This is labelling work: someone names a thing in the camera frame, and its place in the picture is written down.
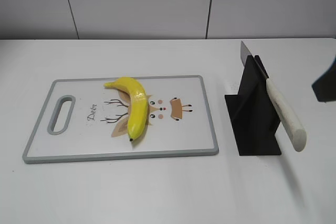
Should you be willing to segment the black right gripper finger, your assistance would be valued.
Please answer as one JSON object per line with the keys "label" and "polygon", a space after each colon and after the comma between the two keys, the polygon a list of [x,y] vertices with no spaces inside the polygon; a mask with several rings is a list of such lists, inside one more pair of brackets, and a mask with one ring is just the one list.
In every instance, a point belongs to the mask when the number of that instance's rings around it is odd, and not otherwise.
{"label": "black right gripper finger", "polygon": [[319,102],[335,101],[335,60],[311,86]]}

